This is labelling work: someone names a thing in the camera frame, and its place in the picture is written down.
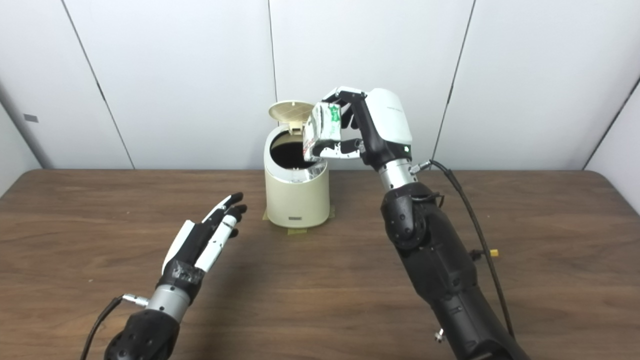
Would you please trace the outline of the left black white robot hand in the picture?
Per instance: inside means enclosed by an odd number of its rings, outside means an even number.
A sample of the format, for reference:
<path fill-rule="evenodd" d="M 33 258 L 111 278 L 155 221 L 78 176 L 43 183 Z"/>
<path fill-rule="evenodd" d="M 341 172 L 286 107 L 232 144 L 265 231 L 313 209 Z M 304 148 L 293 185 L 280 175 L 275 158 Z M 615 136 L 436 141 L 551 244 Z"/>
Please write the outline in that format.
<path fill-rule="evenodd" d="M 240 204 L 244 193 L 230 194 L 213 207 L 202 221 L 186 220 L 167 251 L 157 286 L 185 292 L 190 305 L 201 290 L 228 239 L 238 236 L 236 225 L 248 207 Z"/>

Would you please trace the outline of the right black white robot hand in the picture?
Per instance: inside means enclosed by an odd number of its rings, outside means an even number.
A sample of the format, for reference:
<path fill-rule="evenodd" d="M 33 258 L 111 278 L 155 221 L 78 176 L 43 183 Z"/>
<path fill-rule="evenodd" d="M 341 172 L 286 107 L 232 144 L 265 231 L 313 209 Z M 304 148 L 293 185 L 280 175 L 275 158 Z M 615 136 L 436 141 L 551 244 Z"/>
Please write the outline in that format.
<path fill-rule="evenodd" d="M 393 161 L 412 159 L 413 137 L 409 122 L 400 98 L 394 92 L 382 88 L 363 91 L 339 86 L 321 102 L 338 105 L 341 128 L 359 130 L 360 137 L 322 140 L 313 149 L 313 155 L 336 160 L 360 158 L 375 171 Z"/>

